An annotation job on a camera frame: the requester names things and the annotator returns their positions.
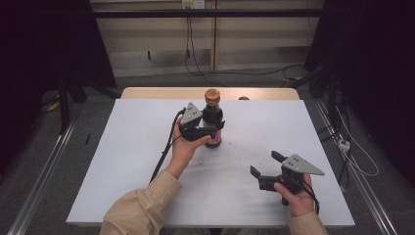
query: black cable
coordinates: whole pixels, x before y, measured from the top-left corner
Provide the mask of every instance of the black cable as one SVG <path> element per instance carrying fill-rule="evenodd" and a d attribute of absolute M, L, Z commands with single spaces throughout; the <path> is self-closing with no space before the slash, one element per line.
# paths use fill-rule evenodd
<path fill-rule="evenodd" d="M 189 34 L 190 34 L 190 41 L 191 41 L 191 43 L 192 43 L 192 54 L 193 54 L 193 60 L 195 61 L 195 64 L 196 64 L 196 68 L 198 69 L 198 72 L 199 73 L 194 73 L 194 72 L 191 72 L 190 70 L 189 70 L 189 67 L 188 67 L 188 65 L 187 65 L 187 52 L 189 51 Z M 219 86 L 223 86 L 223 87 L 227 87 L 226 85 L 224 85 L 224 84 L 221 84 L 221 83 L 219 83 L 219 82 L 215 82 L 215 81 L 212 81 L 212 80 L 209 80 L 207 77 L 205 77 L 205 75 L 201 72 L 201 70 L 199 69 L 199 65 L 198 65 L 198 61 L 196 60 L 196 55 L 195 55 L 195 46 L 194 46 L 194 44 L 193 44 L 193 29 L 192 29 L 192 20 L 190 19 L 190 18 L 187 18 L 187 42 L 186 42 L 186 57 L 185 57 L 185 64 L 186 64 L 186 69 L 187 69 L 187 71 L 190 73 L 190 74 L 193 74 L 193 75 L 201 75 L 202 76 L 202 78 L 205 80 L 205 81 L 207 81 L 207 82 L 210 82 L 210 83 L 212 83 L 212 84 L 216 84 L 216 85 L 219 85 Z"/>
<path fill-rule="evenodd" d="M 287 81 L 287 76 L 286 76 L 286 74 L 285 74 L 285 70 L 283 70 L 283 75 L 284 75 L 284 81 L 283 81 L 283 83 L 281 84 L 281 86 L 280 86 L 280 87 L 284 87 L 284 85 L 285 85 L 285 83 L 286 83 L 286 81 Z"/>
<path fill-rule="evenodd" d="M 171 127 L 170 134 L 168 135 L 168 141 L 167 141 L 167 144 L 165 145 L 165 149 L 164 149 L 164 151 L 161 153 L 161 157 L 160 157 L 159 162 L 158 162 L 158 164 L 157 164 L 157 166 L 156 166 L 156 168 L 155 168 L 155 171 L 153 172 L 153 175 L 152 175 L 152 178 L 151 178 L 151 180 L 150 180 L 150 183 L 153 181 L 153 179 L 155 179 L 155 178 L 156 178 L 157 174 L 159 173 L 159 170 L 160 170 L 160 167 L 161 167 L 161 165 L 162 165 L 162 162 L 164 162 L 165 156 L 167 156 L 168 151 L 170 150 L 171 145 L 173 145 L 174 141 L 176 141 L 176 140 L 177 140 L 177 139 L 181 136 L 181 135 L 180 135 L 180 136 L 178 136 L 177 138 L 175 138 L 175 139 L 174 139 L 174 140 L 170 143 L 171 138 L 173 137 L 173 130 L 174 130 L 174 126 L 175 126 L 175 124 L 176 124 L 176 122 L 177 122 L 177 119 L 179 118 L 179 116 L 180 116 L 180 115 L 183 115 L 185 111 L 186 111 L 186 108 L 183 108 L 183 110 L 179 111 L 179 112 L 177 113 L 176 117 L 174 117 L 173 125 L 172 125 L 172 127 Z"/>
<path fill-rule="evenodd" d="M 297 184 L 299 187 L 301 187 L 301 189 L 302 189 L 302 190 L 304 190 L 304 191 L 305 191 L 305 193 L 307 193 L 307 194 L 311 197 L 311 199 L 312 199 L 312 200 L 314 200 L 314 209 L 315 209 L 315 212 L 316 212 L 317 214 L 319 214 L 319 213 L 320 213 L 320 203 L 318 202 L 317 198 L 315 197 L 315 193 L 314 193 L 314 190 L 312 189 L 311 185 L 309 185 L 309 184 L 308 184 L 307 182 L 305 182 L 304 180 L 301 180 L 300 182 L 298 182 L 298 181 L 294 180 L 294 179 L 293 179 L 293 178 L 291 178 L 291 177 L 287 177 L 287 179 L 291 180 L 294 184 Z"/>
<path fill-rule="evenodd" d="M 311 192 L 304 186 L 304 184 L 307 185 L 310 188 Z M 314 193 L 314 190 L 312 189 L 311 185 L 309 185 L 305 181 L 302 181 L 302 189 L 305 191 L 305 193 L 307 193 L 312 198 L 312 200 L 314 200 L 315 212 L 317 214 L 319 214 L 320 213 L 320 203 L 318 202 L 317 198 L 315 197 L 315 193 Z"/>
<path fill-rule="evenodd" d="M 327 137 L 325 137 L 323 139 L 320 139 L 320 142 L 324 142 L 324 141 L 326 141 L 328 139 L 331 139 L 332 137 L 336 136 L 339 133 L 339 131 L 340 131 L 340 128 L 335 129 L 335 131 L 333 132 L 333 134 L 331 134 L 331 135 L 329 135 L 329 136 L 327 136 Z"/>
<path fill-rule="evenodd" d="M 323 133 L 324 131 L 326 131 L 329 127 L 330 127 L 330 126 L 328 126 L 328 127 L 323 127 L 323 128 L 321 128 L 321 129 L 317 130 L 317 131 L 316 131 L 316 133 L 317 133 L 317 134 L 321 134 L 321 133 Z"/>
<path fill-rule="evenodd" d="M 346 134 L 346 141 L 351 144 L 350 135 L 349 135 L 349 133 L 350 133 L 350 119 L 348 118 L 348 113 L 346 111 L 346 102 L 347 102 L 347 98 L 345 97 L 345 95 L 343 95 L 342 100 L 339 104 L 339 113 L 340 113 L 340 115 L 344 114 L 346 116 L 346 122 L 347 122 L 346 125 L 347 126 L 345 126 L 345 128 L 347 128 L 347 130 L 348 130 L 348 133 Z M 346 171 L 346 188 L 347 188 L 348 183 L 349 183 L 347 163 L 348 163 L 348 159 L 350 158 L 350 154 L 351 154 L 351 145 L 350 145 L 350 148 L 347 151 L 347 158 L 346 159 L 343 158 L 342 152 L 340 150 L 339 150 L 339 153 L 340 153 L 340 156 L 343 160 L 343 166 L 342 166 L 342 170 L 340 172 L 340 175 L 338 177 L 338 183 L 340 184 L 340 182 L 342 180 L 342 177 L 343 177 L 343 173 Z"/>
<path fill-rule="evenodd" d="M 189 66 L 187 65 L 187 57 L 188 57 L 188 53 L 189 53 L 189 39 L 191 41 L 192 44 L 192 54 L 193 54 L 193 59 L 195 61 L 196 64 L 196 68 L 198 69 L 198 72 L 192 72 L 189 70 Z M 209 80 L 207 77 L 205 77 L 205 75 L 208 74 L 237 74 L 237 75 L 267 75 L 267 74 L 272 74 L 272 73 L 276 73 L 279 71 L 282 71 L 284 73 L 284 83 L 287 79 L 287 77 L 285 76 L 285 70 L 289 69 L 289 68 L 293 68 L 293 67 L 303 67 L 303 65 L 290 65 L 290 66 L 286 66 L 282 69 L 278 69 L 278 70 L 273 70 L 273 71 L 266 71 L 266 72 L 259 72 L 259 73 L 249 73 L 249 72 L 237 72 L 237 71 L 210 71 L 210 72 L 201 72 L 199 65 L 198 65 L 198 61 L 196 60 L 196 55 L 195 55 L 195 46 L 193 43 L 193 29 L 192 29 L 192 20 L 190 18 L 187 18 L 187 41 L 186 41 L 186 56 L 185 56 L 185 65 L 186 65 L 186 70 L 188 71 L 189 74 L 192 75 L 201 75 L 204 80 L 213 83 L 213 84 L 217 84 L 220 86 L 224 86 L 227 87 L 224 84 L 218 83 L 218 82 L 214 82 Z"/>

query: table surface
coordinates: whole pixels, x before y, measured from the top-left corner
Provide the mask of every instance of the table surface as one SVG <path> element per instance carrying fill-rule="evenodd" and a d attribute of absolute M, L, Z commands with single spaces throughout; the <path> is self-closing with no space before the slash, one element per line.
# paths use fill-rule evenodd
<path fill-rule="evenodd" d="M 165 226 L 287 225 L 289 209 L 281 205 L 281 196 L 259 190 L 257 180 L 250 175 L 250 165 L 265 175 L 281 172 L 281 165 L 270 156 L 273 150 L 284 156 L 298 154 L 325 172 L 324 176 L 312 176 L 321 204 L 320 218 L 325 225 L 354 225 L 297 92 L 278 88 L 218 89 L 226 121 L 222 144 L 214 150 L 206 147 L 197 150 L 180 178 L 183 189 L 169 206 Z M 161 156 L 174 115 L 188 102 L 202 108 L 206 90 L 204 87 L 125 89 L 122 99 L 115 102 L 67 222 L 99 226 L 117 198 L 146 187 Z M 151 97 L 147 96 L 150 99 L 141 97 L 145 92 L 150 94 Z M 251 100 L 237 101 L 240 96 Z M 278 101 L 276 97 L 289 100 Z M 166 167 L 170 158 L 171 151 L 161 168 Z"/>
<path fill-rule="evenodd" d="M 299 100 L 299 94 L 293 88 L 234 88 L 212 87 L 220 90 L 222 100 L 238 100 L 248 97 L 250 100 Z M 128 87 L 122 92 L 121 99 L 204 99 L 207 87 Z"/>

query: hand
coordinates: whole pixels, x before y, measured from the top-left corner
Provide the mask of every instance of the hand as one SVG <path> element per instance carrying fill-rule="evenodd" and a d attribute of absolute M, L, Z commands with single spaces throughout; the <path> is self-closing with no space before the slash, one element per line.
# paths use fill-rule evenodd
<path fill-rule="evenodd" d="M 311 177 L 309 174 L 304 174 L 304 181 L 311 186 Z M 314 200 L 305 191 L 302 190 L 294 195 L 280 183 L 275 183 L 274 188 L 290 203 L 291 217 L 297 217 L 314 211 Z"/>
<path fill-rule="evenodd" d="M 177 119 L 177 122 L 174 126 L 173 130 L 173 156 L 171 158 L 170 164 L 165 169 L 175 178 L 179 178 L 182 174 L 183 170 L 189 164 L 189 161 L 192 160 L 193 155 L 195 155 L 196 149 L 200 146 L 206 144 L 211 137 L 209 135 L 199 138 L 195 141 L 187 141 L 183 137 L 181 137 L 181 133 L 179 130 L 179 123 L 181 118 Z"/>

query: wire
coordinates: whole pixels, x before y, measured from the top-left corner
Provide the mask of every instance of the wire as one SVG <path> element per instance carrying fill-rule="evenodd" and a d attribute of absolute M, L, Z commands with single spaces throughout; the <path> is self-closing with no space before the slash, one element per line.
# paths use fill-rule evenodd
<path fill-rule="evenodd" d="M 323 142 L 323 141 L 326 141 L 328 139 L 331 139 L 332 137 L 335 137 L 339 133 L 340 129 L 341 129 L 341 127 L 338 125 L 338 127 L 334 130 L 333 134 L 331 134 L 331 135 L 329 135 L 329 136 L 327 136 L 323 139 L 320 139 L 320 142 Z"/>
<path fill-rule="evenodd" d="M 323 128 L 321 128 L 321 129 L 317 130 L 316 132 L 317 132 L 317 134 L 321 134 L 321 133 L 323 133 L 324 131 L 328 130 L 328 129 L 329 129 L 329 127 L 330 127 L 330 125 L 329 125 L 328 127 L 323 127 Z"/>
<path fill-rule="evenodd" d="M 294 180 L 294 178 L 291 178 L 291 177 L 286 177 L 286 179 L 289 179 L 294 184 L 297 184 L 299 187 L 301 187 L 302 190 L 305 191 L 305 193 L 307 193 L 311 197 L 312 200 L 314 200 L 315 212 L 317 214 L 319 214 L 320 213 L 320 203 L 318 202 L 317 198 L 315 197 L 315 193 L 314 193 L 314 190 L 312 189 L 311 185 L 309 185 L 304 180 L 300 180 L 300 182 L 298 182 L 298 181 Z"/>
<path fill-rule="evenodd" d="M 198 72 L 193 72 L 190 71 L 189 66 L 187 64 L 187 58 L 189 56 L 189 39 L 192 45 L 192 54 L 193 54 L 193 60 L 195 61 L 196 64 L 196 68 L 198 70 Z M 303 67 L 303 65 L 297 64 L 297 65 L 290 65 L 290 66 L 286 66 L 282 69 L 278 69 L 278 70 L 273 70 L 273 71 L 266 71 L 266 72 L 258 72 L 258 73 L 250 73 L 250 72 L 237 72 L 237 71 L 209 71 L 209 72 L 201 72 L 200 68 L 199 68 L 199 64 L 198 61 L 196 59 L 196 55 L 195 55 L 195 46 L 193 43 L 193 29 L 192 29 L 192 20 L 190 18 L 187 18 L 187 41 L 186 41 L 186 55 L 185 55 L 185 65 L 186 65 L 186 70 L 188 71 L 188 73 L 192 74 L 192 75 L 200 75 L 204 78 L 204 80 L 216 84 L 216 85 L 220 85 L 220 86 L 224 86 L 227 87 L 224 84 L 212 81 L 210 79 L 208 79 L 207 77 L 205 77 L 205 75 L 209 75 L 209 74 L 237 74 L 237 75 L 267 75 L 267 74 L 272 74 L 272 73 L 277 73 L 279 71 L 282 71 L 284 73 L 284 83 L 286 82 L 287 77 L 285 76 L 285 70 L 289 69 L 289 68 L 293 68 L 293 67 Z"/>
<path fill-rule="evenodd" d="M 167 144 L 165 145 L 164 151 L 161 153 L 161 157 L 159 159 L 159 162 L 155 168 L 155 171 L 153 172 L 152 178 L 150 179 L 150 183 L 153 181 L 153 179 L 156 178 L 157 174 L 159 173 L 160 167 L 162 165 L 162 162 L 164 162 L 165 156 L 167 156 L 168 151 L 170 150 L 171 145 L 173 145 L 174 141 L 176 141 L 179 137 L 181 137 L 181 135 L 179 135 L 178 137 L 176 137 L 171 143 L 171 138 L 173 137 L 173 130 L 174 130 L 174 126 L 177 122 L 177 119 L 179 118 L 180 115 L 183 115 L 184 112 L 186 111 L 186 108 L 183 108 L 183 110 L 179 111 L 176 115 L 176 117 L 174 117 L 174 121 L 173 121 L 173 125 L 171 126 L 171 130 L 170 130 L 170 134 L 168 135 L 168 141 Z"/>
<path fill-rule="evenodd" d="M 351 149 L 349 149 L 348 152 L 347 152 L 348 158 L 346 158 L 345 160 L 342 158 L 343 166 L 342 166 L 342 170 L 340 171 L 340 174 L 339 174 L 339 177 L 338 177 L 338 183 L 340 184 L 340 182 L 342 180 L 342 177 L 343 177 L 343 173 L 346 171 L 346 188 L 348 187 L 348 182 L 349 182 L 347 163 L 349 162 L 348 159 L 350 158 L 350 153 L 351 153 Z"/>
<path fill-rule="evenodd" d="M 302 181 L 301 182 L 302 183 L 302 189 L 305 191 L 305 193 L 307 193 L 313 200 L 314 200 L 314 208 L 315 208 L 315 212 L 317 213 L 317 214 L 319 214 L 320 213 L 320 203 L 318 202 L 318 200 L 317 200 L 317 198 L 315 197 L 315 193 L 314 193 L 314 190 L 312 189 L 312 187 L 311 187 L 311 185 L 309 185 L 307 182 L 305 182 L 305 181 Z"/>
<path fill-rule="evenodd" d="M 342 120 L 342 123 L 343 123 L 343 125 L 345 126 L 345 130 L 346 130 L 346 132 L 347 132 L 347 134 L 348 134 L 348 136 L 350 137 L 350 139 L 363 151 L 363 153 L 369 158 L 369 160 L 373 163 L 373 165 L 375 166 L 375 168 L 376 168 L 376 173 L 368 173 L 368 172 L 366 172 L 366 171 L 364 171 L 364 170 L 362 170 L 357 164 L 355 164 L 350 158 L 349 158 L 349 156 L 347 155 L 347 153 L 344 151 L 344 150 L 341 150 L 341 151 L 343 151 L 344 153 L 345 153 L 345 156 L 346 156 L 346 158 L 348 159 L 348 161 L 350 162 L 350 164 L 351 165 L 353 165 L 355 168 L 357 168 L 361 173 L 363 173 L 363 174 L 365 174 L 365 175 L 368 175 L 368 176 L 376 176 L 376 175 L 378 175 L 379 174 L 379 168 L 378 168 L 378 166 L 376 165 L 376 163 L 375 163 L 375 161 L 373 161 L 373 159 L 370 157 L 370 155 L 357 143 L 357 141 L 353 138 L 353 136 L 350 134 L 350 132 L 348 131 L 348 129 L 347 129 L 347 126 L 346 126 L 346 124 L 345 124 L 345 120 L 343 119 L 343 117 L 342 117 L 342 115 L 340 115 L 340 118 L 341 118 L 341 120 Z"/>
<path fill-rule="evenodd" d="M 190 41 L 191 41 L 191 43 L 192 43 L 192 54 L 193 54 L 193 60 L 195 61 L 196 68 L 198 69 L 198 72 L 199 72 L 199 73 L 194 73 L 194 72 L 191 72 L 191 71 L 189 70 L 188 65 L 187 65 L 187 54 L 188 54 L 188 51 L 189 51 L 189 34 L 190 34 Z M 219 85 L 219 86 L 227 87 L 226 85 L 224 85 L 224 84 L 222 84 L 222 83 L 219 83 L 219 82 L 215 82 L 215 81 L 209 80 L 207 77 L 205 77 L 205 75 L 204 75 L 204 74 L 201 72 L 201 70 L 199 69 L 198 61 L 196 60 L 196 55 L 195 55 L 195 46 L 194 46 L 194 44 L 193 44 L 193 29 L 192 29 L 192 20 L 191 20 L 190 18 L 187 18 L 187 42 L 186 42 L 186 57 L 185 57 L 184 61 L 185 61 L 185 64 L 186 64 L 186 69 L 187 69 L 187 71 L 188 71 L 190 74 L 193 74 L 193 75 L 201 75 L 201 76 L 202 76 L 202 78 L 203 78 L 205 81 L 207 81 L 207 82 L 210 82 L 210 83 L 212 83 L 212 84 L 216 84 L 216 85 Z"/>

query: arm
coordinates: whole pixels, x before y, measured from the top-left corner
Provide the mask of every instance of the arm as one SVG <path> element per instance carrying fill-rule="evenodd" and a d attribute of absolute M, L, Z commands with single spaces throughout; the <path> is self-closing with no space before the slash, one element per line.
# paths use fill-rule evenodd
<path fill-rule="evenodd" d="M 210 140 L 210 136 L 193 142 L 183 139 L 179 121 L 174 127 L 173 153 L 167 168 L 146 189 L 131 191 L 118 199 L 104 216 L 100 234 L 159 234 L 167 207 L 181 189 L 178 178 L 196 149 Z"/>
<path fill-rule="evenodd" d="M 311 186 L 311 177 L 304 175 L 304 181 Z M 274 184 L 275 190 L 290 203 L 290 231 L 293 235 L 328 234 L 317 213 L 314 211 L 314 201 L 304 191 L 294 195 L 280 183 Z"/>

